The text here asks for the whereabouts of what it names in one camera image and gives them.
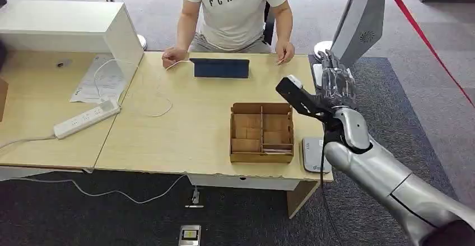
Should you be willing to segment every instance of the power strip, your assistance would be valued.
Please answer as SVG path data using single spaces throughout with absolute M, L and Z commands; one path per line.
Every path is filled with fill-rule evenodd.
M 104 119 L 120 113 L 119 103 L 115 99 L 104 98 L 99 106 L 88 110 L 76 117 L 59 123 L 53 127 L 54 134 L 58 139 L 66 138 L 85 128 L 92 126 Z

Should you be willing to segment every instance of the desk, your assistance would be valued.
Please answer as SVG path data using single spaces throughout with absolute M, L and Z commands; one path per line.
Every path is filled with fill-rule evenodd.
M 94 104 L 69 103 L 95 53 L 11 52 L 0 75 L 9 83 L 0 143 L 53 134 L 53 126 Z M 71 59 L 58 68 L 61 59 Z M 92 169 L 114 118 L 64 140 L 32 141 L 0 150 L 0 165 Z
M 142 58 L 95 169 L 189 174 L 191 180 L 215 186 L 226 186 L 223 182 L 228 182 L 228 186 L 239 187 L 241 180 L 243 188 L 253 180 L 262 183 L 264 186 L 259 188 L 265 189 L 283 187 L 275 185 L 275 181 L 277 184 L 296 182 L 295 190 L 287 192 L 292 218 L 320 183 L 320 174 L 308 173 L 302 166 L 300 141 L 303 137 L 322 137 L 322 124 L 313 118 L 294 115 L 296 150 L 288 165 L 231 164 L 230 109 L 236 102 L 284 103 L 275 87 L 289 74 L 294 74 L 307 90 L 314 92 L 307 56 L 296 55 L 289 64 L 276 66 L 275 54 L 190 55 L 247 58 L 250 79 L 245 80 L 194 78 L 192 63 L 181 63 L 166 72 L 161 56 L 161 52 L 146 52 Z M 166 109 L 162 94 L 173 102 L 173 108 L 161 117 L 144 116 L 143 113 Z M 216 178 L 215 183 L 210 183 L 210 178 Z M 332 173 L 324 176 L 324 181 L 332 180 Z

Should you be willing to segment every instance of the cardboard box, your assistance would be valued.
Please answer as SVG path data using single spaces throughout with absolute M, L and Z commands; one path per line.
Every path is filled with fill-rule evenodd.
M 232 163 L 290 163 L 294 157 L 292 107 L 235 103 L 231 108 Z
M 0 78 L 0 122 L 3 119 L 3 110 L 5 109 L 5 102 L 7 101 L 8 84 Z

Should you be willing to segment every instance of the white t-shirt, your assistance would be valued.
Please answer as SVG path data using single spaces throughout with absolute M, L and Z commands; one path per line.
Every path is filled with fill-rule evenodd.
M 187 0 L 201 2 L 201 34 L 223 50 L 244 48 L 262 36 L 266 1 L 276 7 L 285 0 Z

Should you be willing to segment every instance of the paper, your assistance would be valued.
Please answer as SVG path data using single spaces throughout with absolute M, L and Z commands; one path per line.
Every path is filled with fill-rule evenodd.
M 96 75 L 97 88 L 94 85 L 94 73 L 102 64 L 113 58 L 111 55 L 98 54 L 92 60 L 69 102 L 100 103 L 100 98 L 104 96 L 118 100 L 125 88 L 125 80 L 116 61 L 111 61 L 101 68 Z

